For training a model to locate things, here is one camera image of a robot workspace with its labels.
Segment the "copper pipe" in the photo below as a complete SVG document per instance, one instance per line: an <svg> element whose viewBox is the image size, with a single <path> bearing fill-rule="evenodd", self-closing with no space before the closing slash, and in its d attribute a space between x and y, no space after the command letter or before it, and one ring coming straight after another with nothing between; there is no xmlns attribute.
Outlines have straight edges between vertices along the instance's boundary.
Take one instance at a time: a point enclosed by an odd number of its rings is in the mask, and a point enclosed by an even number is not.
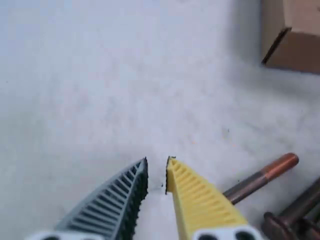
<svg viewBox="0 0 320 240"><path fill-rule="evenodd" d="M239 182L223 194L232 204L236 204L273 179L292 169L298 162L299 158L296 154L287 153L249 176L247 179Z"/></svg>

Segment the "concrete floor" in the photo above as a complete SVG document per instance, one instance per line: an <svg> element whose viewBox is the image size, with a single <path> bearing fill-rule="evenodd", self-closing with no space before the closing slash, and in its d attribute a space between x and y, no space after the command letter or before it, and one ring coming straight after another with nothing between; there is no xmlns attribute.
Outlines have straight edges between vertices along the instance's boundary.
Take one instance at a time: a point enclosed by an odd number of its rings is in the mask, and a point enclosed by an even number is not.
<svg viewBox="0 0 320 240"><path fill-rule="evenodd" d="M260 65L260 1L2 1L2 239L52 228L144 156L135 239L177 239L168 155L226 190L299 165L237 204L258 226L319 175L320 77Z"/></svg>

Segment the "mounting hole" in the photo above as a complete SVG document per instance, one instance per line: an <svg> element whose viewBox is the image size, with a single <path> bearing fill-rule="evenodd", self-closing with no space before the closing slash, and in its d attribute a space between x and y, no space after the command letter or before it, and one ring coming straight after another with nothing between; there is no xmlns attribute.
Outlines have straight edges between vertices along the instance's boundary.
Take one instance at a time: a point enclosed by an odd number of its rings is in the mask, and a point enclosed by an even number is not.
<svg viewBox="0 0 320 240"><path fill-rule="evenodd" d="M200 237L198 237L198 240L218 240L218 238L211 234L202 234Z"/></svg>
<svg viewBox="0 0 320 240"><path fill-rule="evenodd" d="M60 237L58 236L47 236L43 238L42 240L60 240Z"/></svg>
<svg viewBox="0 0 320 240"><path fill-rule="evenodd" d="M256 239L250 232L247 232L247 231L238 231L235 234L235 238L236 240L255 240Z"/></svg>

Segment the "metal rod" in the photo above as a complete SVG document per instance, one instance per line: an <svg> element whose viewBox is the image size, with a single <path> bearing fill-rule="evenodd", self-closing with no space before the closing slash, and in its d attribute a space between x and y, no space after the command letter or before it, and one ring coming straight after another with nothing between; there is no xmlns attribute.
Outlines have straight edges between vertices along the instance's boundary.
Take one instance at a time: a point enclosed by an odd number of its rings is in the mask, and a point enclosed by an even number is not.
<svg viewBox="0 0 320 240"><path fill-rule="evenodd" d="M279 218L288 226L304 217L320 201L320 178L318 178L293 203L283 210Z"/></svg>
<svg viewBox="0 0 320 240"><path fill-rule="evenodd" d="M249 176L247 179L239 182L223 194L232 204L237 204L273 179L292 169L298 162L299 158L296 154L287 153Z"/></svg>
<svg viewBox="0 0 320 240"><path fill-rule="evenodd" d="M305 218L298 221L299 236L304 240L319 240L320 239L320 227L317 222L307 220Z"/></svg>

